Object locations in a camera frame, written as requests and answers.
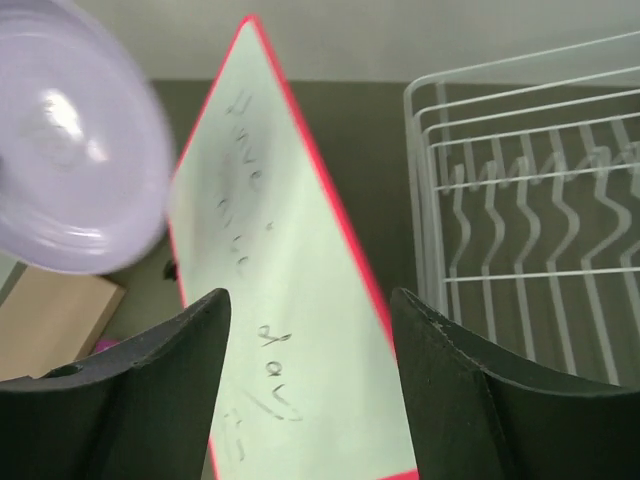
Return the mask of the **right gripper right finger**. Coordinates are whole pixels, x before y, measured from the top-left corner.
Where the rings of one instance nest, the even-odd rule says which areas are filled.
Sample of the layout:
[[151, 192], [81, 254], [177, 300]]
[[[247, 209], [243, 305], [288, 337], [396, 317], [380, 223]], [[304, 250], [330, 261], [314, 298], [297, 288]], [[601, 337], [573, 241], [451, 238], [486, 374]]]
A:
[[562, 373], [391, 297], [422, 479], [636, 479], [639, 392]]

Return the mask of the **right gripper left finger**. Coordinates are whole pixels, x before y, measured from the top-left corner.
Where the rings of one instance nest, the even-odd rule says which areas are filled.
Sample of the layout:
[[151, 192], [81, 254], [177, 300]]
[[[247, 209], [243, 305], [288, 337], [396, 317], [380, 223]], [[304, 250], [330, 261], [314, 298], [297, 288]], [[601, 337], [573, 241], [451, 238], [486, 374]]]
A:
[[2, 382], [2, 478], [200, 478], [230, 321], [215, 289], [99, 354]]

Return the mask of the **white wire dish rack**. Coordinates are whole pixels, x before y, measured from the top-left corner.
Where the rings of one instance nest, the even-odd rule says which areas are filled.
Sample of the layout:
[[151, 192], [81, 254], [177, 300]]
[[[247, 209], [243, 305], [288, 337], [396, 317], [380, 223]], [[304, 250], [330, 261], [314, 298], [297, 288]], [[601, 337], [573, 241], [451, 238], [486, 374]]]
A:
[[530, 361], [639, 383], [639, 35], [404, 93], [419, 297]]

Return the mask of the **purple plate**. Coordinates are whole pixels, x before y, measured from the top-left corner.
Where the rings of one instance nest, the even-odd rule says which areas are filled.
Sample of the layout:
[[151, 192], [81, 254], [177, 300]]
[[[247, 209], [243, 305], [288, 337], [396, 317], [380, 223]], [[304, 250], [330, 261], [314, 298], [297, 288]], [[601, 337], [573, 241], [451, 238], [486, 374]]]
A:
[[175, 148], [126, 49], [70, 1], [1, 5], [1, 248], [102, 275], [163, 236]]

